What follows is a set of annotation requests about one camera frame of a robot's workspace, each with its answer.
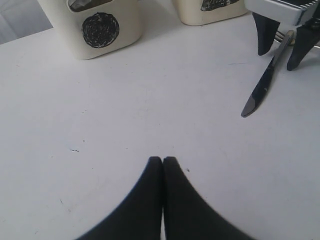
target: table knife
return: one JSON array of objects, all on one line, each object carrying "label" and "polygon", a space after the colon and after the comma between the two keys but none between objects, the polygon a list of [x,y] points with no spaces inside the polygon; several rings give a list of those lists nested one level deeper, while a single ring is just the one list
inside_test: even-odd
[{"label": "table knife", "polygon": [[285,35],[282,43],[280,44],[279,48],[276,50],[274,57],[272,58],[271,62],[269,63],[267,69],[265,70],[264,74],[262,75],[260,81],[256,85],[255,89],[253,90],[251,96],[249,97],[241,116],[246,118],[253,114],[261,105],[263,100],[265,99],[268,90],[270,88],[272,78],[274,76],[275,68],[277,63],[279,62],[280,57],[283,55],[285,50],[287,49],[288,45],[291,43],[293,37],[295,35],[294,31],[288,31]]}]

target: black circular pattern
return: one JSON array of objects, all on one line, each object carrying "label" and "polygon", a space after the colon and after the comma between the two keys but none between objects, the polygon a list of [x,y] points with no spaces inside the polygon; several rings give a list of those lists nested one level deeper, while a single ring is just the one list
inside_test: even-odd
[{"label": "black circular pattern", "polygon": [[105,48],[112,44],[118,37],[119,30],[117,19],[112,14],[105,12],[97,12],[82,24],[85,42],[95,49]]}]

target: knife blade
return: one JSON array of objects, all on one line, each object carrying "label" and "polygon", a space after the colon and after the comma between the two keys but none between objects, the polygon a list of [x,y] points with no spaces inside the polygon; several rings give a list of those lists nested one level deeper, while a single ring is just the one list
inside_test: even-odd
[{"label": "knife blade", "polygon": [[251,96],[249,97],[241,113],[241,116],[243,118],[246,118],[251,114],[253,114],[260,107],[261,103],[265,99],[268,93],[268,90],[270,88],[277,63],[279,62],[279,59],[283,55],[285,50],[287,49],[288,45],[291,43],[294,35],[295,35],[295,32],[292,30],[288,31],[287,34],[285,35],[282,43],[280,44],[279,48],[276,50],[274,57],[272,58],[268,67],[263,73],[260,81],[255,86]]}]

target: white wall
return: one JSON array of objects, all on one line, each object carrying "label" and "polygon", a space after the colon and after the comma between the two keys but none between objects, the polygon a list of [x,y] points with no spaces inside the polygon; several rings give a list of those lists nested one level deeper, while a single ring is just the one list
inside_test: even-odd
[{"label": "white wall", "polygon": [[0,0],[0,44],[49,28],[37,0]]}]

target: white tabletop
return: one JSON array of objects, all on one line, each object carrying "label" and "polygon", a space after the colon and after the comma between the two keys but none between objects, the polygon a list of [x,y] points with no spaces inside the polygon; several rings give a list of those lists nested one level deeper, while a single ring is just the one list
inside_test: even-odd
[{"label": "white tabletop", "polygon": [[54,29],[0,45],[0,239],[74,239],[150,156],[175,156],[258,240],[319,240],[320,52],[292,72],[285,59],[243,119],[273,53],[257,55],[252,16],[192,27],[170,0],[141,7],[144,36],[96,59],[74,59]]}]

